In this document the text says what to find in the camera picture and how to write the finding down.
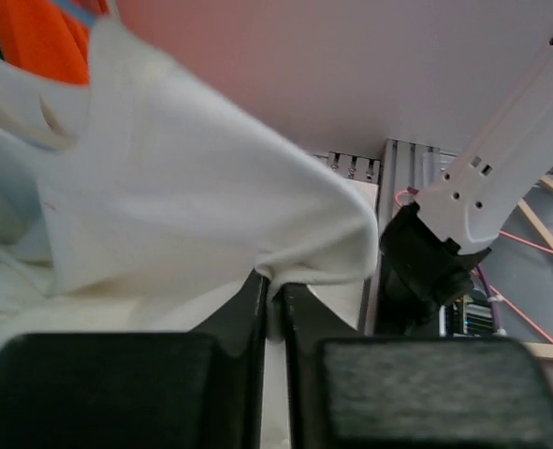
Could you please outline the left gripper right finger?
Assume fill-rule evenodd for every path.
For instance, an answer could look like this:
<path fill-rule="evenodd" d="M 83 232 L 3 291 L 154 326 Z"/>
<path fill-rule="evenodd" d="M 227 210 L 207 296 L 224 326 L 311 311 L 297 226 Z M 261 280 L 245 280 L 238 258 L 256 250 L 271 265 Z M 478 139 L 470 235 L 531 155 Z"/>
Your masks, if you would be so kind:
<path fill-rule="evenodd" d="M 507 338 L 367 337 L 280 294 L 295 448 L 553 448 L 541 363 Z"/>

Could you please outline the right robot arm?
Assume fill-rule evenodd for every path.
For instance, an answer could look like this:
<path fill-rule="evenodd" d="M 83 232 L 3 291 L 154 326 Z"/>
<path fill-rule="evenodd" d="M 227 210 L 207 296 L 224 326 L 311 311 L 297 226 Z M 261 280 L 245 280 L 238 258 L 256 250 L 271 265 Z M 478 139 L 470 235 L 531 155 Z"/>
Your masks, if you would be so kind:
<path fill-rule="evenodd" d="M 473 289 L 517 202 L 553 167 L 553 34 L 517 91 L 386 225 L 374 330 L 407 335 Z"/>

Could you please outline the white t shirt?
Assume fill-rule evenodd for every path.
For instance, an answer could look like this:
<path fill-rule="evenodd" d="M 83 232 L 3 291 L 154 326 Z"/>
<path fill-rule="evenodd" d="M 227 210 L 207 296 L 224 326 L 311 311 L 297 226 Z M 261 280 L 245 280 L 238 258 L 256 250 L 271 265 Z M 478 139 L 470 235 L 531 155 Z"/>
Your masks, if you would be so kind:
<path fill-rule="evenodd" d="M 348 181 L 120 23 L 79 89 L 0 63 L 0 349 L 31 332 L 182 331 L 256 271 L 334 288 L 377 264 Z"/>

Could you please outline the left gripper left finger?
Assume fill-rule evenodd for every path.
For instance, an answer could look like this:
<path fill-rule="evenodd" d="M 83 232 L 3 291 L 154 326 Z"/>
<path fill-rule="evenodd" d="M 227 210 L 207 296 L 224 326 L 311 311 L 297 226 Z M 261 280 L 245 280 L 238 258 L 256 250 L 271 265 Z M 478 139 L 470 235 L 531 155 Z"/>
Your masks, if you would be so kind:
<path fill-rule="evenodd" d="M 188 332 L 39 333 L 0 351 L 0 448 L 256 448 L 265 281 Z"/>

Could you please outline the orange t shirt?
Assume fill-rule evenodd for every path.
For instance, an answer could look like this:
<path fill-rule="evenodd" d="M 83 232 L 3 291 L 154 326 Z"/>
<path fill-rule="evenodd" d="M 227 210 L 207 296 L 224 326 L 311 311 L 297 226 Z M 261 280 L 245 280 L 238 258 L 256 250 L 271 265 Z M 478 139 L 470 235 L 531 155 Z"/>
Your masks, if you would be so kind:
<path fill-rule="evenodd" d="M 48 80 L 89 83 L 89 29 L 50 1 L 0 1 L 0 49 L 10 65 Z"/>

